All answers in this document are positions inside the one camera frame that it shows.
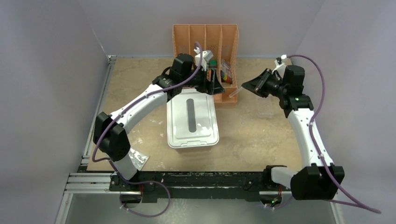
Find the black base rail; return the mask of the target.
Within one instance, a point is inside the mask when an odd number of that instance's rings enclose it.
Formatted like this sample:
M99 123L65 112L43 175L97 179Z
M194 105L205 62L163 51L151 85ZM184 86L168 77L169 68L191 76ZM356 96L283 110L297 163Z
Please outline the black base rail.
M287 200L291 190L270 182L265 171L140 171L129 182L110 177L109 189L136 194L143 203L158 199L241 199L270 204Z

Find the colourful item packet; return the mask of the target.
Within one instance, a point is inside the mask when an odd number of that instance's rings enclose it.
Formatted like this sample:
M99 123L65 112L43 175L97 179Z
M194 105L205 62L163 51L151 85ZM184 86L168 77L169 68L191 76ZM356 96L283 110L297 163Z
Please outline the colourful item packet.
M233 83L231 66L224 59L221 59L220 77L222 82L225 82L227 84Z

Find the aluminium frame rail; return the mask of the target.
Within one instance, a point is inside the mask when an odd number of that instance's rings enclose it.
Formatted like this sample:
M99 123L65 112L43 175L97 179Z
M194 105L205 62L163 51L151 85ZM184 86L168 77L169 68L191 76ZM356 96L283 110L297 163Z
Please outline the aluminium frame rail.
M65 194L120 194L110 191L112 173L70 173Z

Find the plastic packet with red label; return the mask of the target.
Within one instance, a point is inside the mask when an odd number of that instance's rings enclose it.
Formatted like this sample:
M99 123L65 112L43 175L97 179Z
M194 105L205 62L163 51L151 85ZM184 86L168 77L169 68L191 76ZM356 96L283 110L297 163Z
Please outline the plastic packet with red label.
M129 150L129 157L133 163L133 165L140 171L144 167L144 165L149 160L150 156L146 155L142 152L139 152L133 148Z

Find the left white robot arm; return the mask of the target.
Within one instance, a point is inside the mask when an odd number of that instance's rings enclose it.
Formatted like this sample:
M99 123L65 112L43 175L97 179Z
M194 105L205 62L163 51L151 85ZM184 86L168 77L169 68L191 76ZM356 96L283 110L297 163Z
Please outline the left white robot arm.
M128 191L139 186L139 168L130 157L128 134L156 108L167 106L168 144L171 148L215 145L219 131L214 110L215 95L224 93L217 71L209 67L213 54L179 54L148 88L131 102L112 112L101 112L94 123L95 151L106 154L122 176Z

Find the orange plastic file organizer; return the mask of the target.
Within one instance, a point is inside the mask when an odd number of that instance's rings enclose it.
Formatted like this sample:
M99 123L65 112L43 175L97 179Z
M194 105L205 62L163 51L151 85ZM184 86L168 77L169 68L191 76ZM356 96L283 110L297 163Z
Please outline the orange plastic file organizer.
M235 105L238 95L232 94L239 88L236 80L236 56L239 44L239 31L236 24L175 24L172 29L174 55L188 53L195 55L194 43L199 42L203 50L210 50L220 70L221 62L230 65L232 83L222 83L225 93L214 96L216 105Z

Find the clear dropper with blue band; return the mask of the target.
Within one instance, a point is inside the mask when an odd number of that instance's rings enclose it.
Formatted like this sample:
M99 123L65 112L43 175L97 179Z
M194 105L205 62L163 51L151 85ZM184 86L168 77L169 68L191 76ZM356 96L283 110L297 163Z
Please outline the clear dropper with blue band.
M243 90L243 87L239 87L238 89L236 89L236 90L234 90L233 92L231 92L230 94L229 94L229 97L230 98L232 98L232 97L234 97L234 96L236 96L240 91L242 91Z

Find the white plastic bin lid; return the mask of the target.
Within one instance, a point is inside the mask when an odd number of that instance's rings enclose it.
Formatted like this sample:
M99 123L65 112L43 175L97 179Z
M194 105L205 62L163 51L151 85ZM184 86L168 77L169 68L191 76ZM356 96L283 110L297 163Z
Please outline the white plastic bin lid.
M173 149L216 145L219 129L213 96L189 88L169 101L167 139Z

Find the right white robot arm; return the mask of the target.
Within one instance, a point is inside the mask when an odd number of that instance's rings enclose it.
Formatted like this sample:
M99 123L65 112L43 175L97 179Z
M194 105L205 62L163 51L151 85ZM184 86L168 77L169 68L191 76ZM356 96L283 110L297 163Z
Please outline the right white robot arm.
M313 120L312 101L303 94L305 70L288 65L282 78L277 74L277 71L265 69L241 87L261 98L272 95L279 99L279 105L297 138L303 167L297 172L284 165L268 165L262 177L263 186L273 190L281 184L289 188L297 200L331 200L345 172L342 166L334 165L321 141Z

